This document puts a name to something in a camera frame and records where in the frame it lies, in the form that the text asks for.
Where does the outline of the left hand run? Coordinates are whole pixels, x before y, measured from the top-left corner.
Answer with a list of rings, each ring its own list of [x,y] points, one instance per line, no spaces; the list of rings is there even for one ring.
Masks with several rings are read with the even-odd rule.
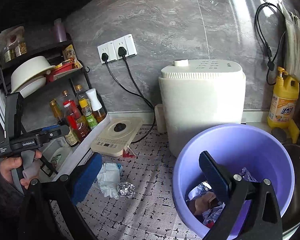
[[[23,161],[22,161],[21,157],[17,157],[17,158],[6,158],[0,163],[0,174],[8,183],[13,184],[13,178],[12,178],[11,171],[13,169],[19,168],[22,165],[22,162]],[[37,177],[38,176],[35,175],[31,179],[22,178],[20,180],[20,184],[22,186],[24,186],[25,189],[28,189],[30,181],[33,178],[37,178]]]

